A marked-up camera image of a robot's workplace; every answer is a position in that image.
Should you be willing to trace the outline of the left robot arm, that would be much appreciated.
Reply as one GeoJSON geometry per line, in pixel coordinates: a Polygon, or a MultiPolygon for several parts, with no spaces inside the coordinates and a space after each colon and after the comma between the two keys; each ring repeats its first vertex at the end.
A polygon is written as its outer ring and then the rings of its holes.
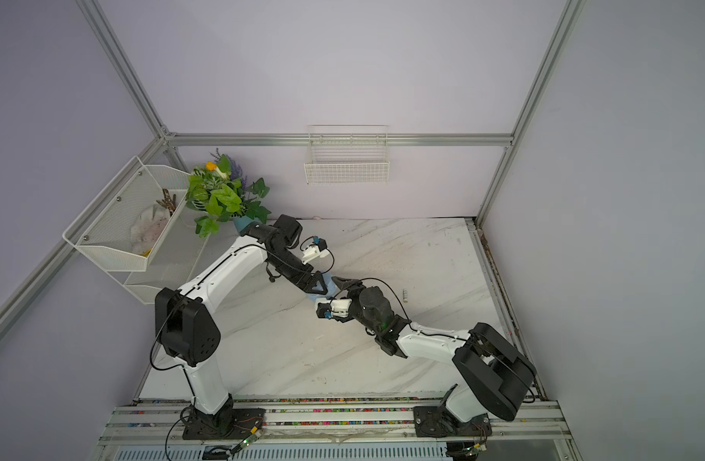
{"type": "Polygon", "coordinates": [[[303,240],[302,230],[301,223],[287,215],[271,225],[253,221],[203,272],[156,296],[155,344],[173,360],[161,369],[184,371],[199,412],[216,415],[231,399],[215,357],[222,337],[215,313],[252,271],[266,265],[273,279],[288,280],[312,298],[329,295],[329,275],[312,262],[330,257],[331,251],[319,236],[303,240]]]}

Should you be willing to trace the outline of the teal vase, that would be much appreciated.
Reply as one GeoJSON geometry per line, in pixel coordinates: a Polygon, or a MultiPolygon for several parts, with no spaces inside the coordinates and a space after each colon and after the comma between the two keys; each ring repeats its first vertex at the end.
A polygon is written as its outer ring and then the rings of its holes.
{"type": "Polygon", "coordinates": [[[254,224],[255,220],[248,216],[239,216],[233,219],[233,225],[238,234],[242,232],[250,225],[254,224]]]}

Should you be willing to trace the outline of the white cloth in shelf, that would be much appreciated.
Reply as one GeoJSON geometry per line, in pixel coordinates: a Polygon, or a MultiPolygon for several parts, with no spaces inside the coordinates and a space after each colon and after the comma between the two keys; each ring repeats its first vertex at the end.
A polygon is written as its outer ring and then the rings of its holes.
{"type": "Polygon", "coordinates": [[[131,251],[137,255],[148,255],[162,235],[171,214],[168,209],[155,205],[147,207],[130,229],[131,251]]]}

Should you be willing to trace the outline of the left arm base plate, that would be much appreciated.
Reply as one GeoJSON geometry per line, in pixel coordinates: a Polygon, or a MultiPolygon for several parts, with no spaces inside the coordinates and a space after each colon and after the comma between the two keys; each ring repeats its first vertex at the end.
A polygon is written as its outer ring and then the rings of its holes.
{"type": "Polygon", "coordinates": [[[183,416],[182,438],[189,441],[241,440],[259,431],[265,417],[261,408],[222,410],[205,414],[194,407],[183,416]]]}

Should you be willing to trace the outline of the white two-tier mesh shelf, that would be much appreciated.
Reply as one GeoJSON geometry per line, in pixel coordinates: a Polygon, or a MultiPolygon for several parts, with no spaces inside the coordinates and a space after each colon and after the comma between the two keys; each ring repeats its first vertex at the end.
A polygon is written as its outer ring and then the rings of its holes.
{"type": "Polygon", "coordinates": [[[63,232],[63,240],[145,305],[162,288],[178,288],[196,272],[206,241],[195,234],[198,213],[187,208],[189,174],[171,166],[146,164],[134,157],[63,232]],[[162,189],[177,196],[152,251],[131,251],[130,229],[147,207],[162,199],[162,189]]]}

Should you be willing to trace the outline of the artificial green plant bouquet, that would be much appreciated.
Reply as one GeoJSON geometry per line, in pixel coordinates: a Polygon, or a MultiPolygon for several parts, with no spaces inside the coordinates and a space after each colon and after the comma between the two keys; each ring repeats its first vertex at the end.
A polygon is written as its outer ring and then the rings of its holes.
{"type": "Polygon", "coordinates": [[[266,224],[271,211],[263,204],[270,192],[264,178],[250,181],[240,164],[216,149],[212,158],[195,166],[189,175],[187,207],[200,215],[194,219],[195,234],[218,234],[224,223],[248,216],[266,224]]]}

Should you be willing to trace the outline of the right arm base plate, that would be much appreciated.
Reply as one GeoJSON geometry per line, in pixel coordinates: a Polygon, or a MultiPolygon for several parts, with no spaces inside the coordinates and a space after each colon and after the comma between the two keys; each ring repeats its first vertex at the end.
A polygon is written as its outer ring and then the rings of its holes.
{"type": "Polygon", "coordinates": [[[413,420],[415,433],[418,437],[488,438],[493,433],[487,414],[480,414],[467,422],[462,422],[444,406],[415,406],[413,420]]]}

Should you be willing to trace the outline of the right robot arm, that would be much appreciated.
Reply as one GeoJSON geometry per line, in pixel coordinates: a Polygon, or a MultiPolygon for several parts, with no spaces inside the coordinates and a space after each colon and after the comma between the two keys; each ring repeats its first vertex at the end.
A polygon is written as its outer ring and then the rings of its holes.
{"type": "Polygon", "coordinates": [[[364,280],[334,278],[340,291],[317,301],[319,318],[339,323],[356,321],[391,357],[422,358],[452,366],[465,386],[452,389],[444,406],[465,423],[481,414],[504,421],[516,419],[532,394],[534,365],[487,323],[469,330],[427,328],[396,313],[378,286],[364,280]]]}

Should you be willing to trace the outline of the brown twigs in shelf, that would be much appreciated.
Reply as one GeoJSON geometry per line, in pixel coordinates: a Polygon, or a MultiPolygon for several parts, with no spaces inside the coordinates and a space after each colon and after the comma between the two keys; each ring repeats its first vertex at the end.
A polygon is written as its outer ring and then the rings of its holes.
{"type": "Polygon", "coordinates": [[[156,203],[165,209],[170,216],[177,211],[177,196],[171,194],[167,188],[162,189],[162,199],[157,200],[156,203]]]}

